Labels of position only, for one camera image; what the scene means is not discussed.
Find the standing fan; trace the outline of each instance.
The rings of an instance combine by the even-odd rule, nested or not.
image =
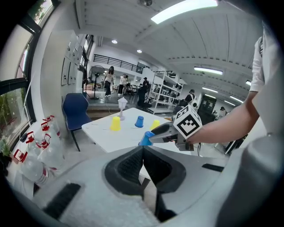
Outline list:
[[[93,77],[95,77],[95,82],[94,82],[94,97],[91,99],[99,99],[98,97],[95,96],[96,93],[96,87],[97,87],[97,78],[99,76],[104,76],[105,68],[102,66],[93,66],[90,71],[89,71],[89,80],[91,81]]]

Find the ceiling light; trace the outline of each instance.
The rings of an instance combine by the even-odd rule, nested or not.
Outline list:
[[[204,90],[209,90],[209,91],[212,91],[212,92],[218,93],[218,91],[216,91],[216,90],[212,90],[212,89],[209,89],[209,88],[206,88],[206,87],[203,87],[202,89],[204,89]]]
[[[232,103],[230,103],[230,102],[228,102],[228,101],[226,101],[226,100],[224,100],[224,102],[226,102],[226,103],[228,103],[228,104],[231,104],[232,106],[236,106],[235,104],[232,104]]]
[[[235,99],[235,100],[237,100],[238,102],[243,103],[243,101],[241,101],[240,99],[237,99],[237,98],[235,98],[235,97],[233,97],[233,96],[230,96],[230,98]]]
[[[211,97],[211,98],[215,98],[214,96],[211,96],[211,95],[208,95],[208,94],[205,94],[206,96],[208,96],[208,97]]]
[[[252,83],[249,80],[247,80],[246,84],[250,86],[252,85]]]
[[[223,75],[223,71],[215,70],[215,69],[207,69],[207,68],[201,68],[201,67],[194,67],[194,70],[196,70],[196,71],[202,71],[202,72],[215,73],[215,74],[219,74],[219,75]]]
[[[153,16],[151,20],[156,24],[159,24],[173,16],[179,15],[184,12],[216,6],[217,2],[215,0],[185,0],[163,10],[162,12],[159,12],[157,15]]]

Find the blue cup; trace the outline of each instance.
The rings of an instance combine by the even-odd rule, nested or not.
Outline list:
[[[144,121],[144,117],[138,116],[137,121],[135,123],[135,126],[138,127],[138,128],[142,128],[143,127],[143,121]]]
[[[155,134],[152,132],[145,132],[143,138],[141,139],[140,143],[138,143],[139,146],[151,146],[153,143],[150,142],[149,138],[154,136]]]

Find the white table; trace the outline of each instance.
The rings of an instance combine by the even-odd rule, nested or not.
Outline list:
[[[146,113],[136,108],[131,108],[123,111],[125,120],[120,121],[121,130],[112,131],[110,130],[112,117],[118,115],[119,113],[115,113],[113,115],[103,117],[82,126],[82,130],[87,134],[87,136],[107,153],[137,146],[141,141],[144,133],[146,131],[150,131],[150,127],[152,126],[154,120],[159,120],[160,124],[168,122],[168,120],[164,118]],[[138,128],[135,126],[138,116],[144,117],[143,128]],[[173,152],[191,155],[190,151],[180,152],[174,142],[158,143],[153,144],[153,146],[167,149]],[[144,166],[140,171],[140,175],[147,179],[150,179],[150,176]]]

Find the blue chair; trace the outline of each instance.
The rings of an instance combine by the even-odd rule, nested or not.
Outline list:
[[[71,132],[79,151],[80,148],[77,144],[74,131],[81,129],[82,125],[92,121],[86,113],[88,105],[89,103],[82,93],[69,93],[66,95],[62,106],[66,116],[67,128]]]

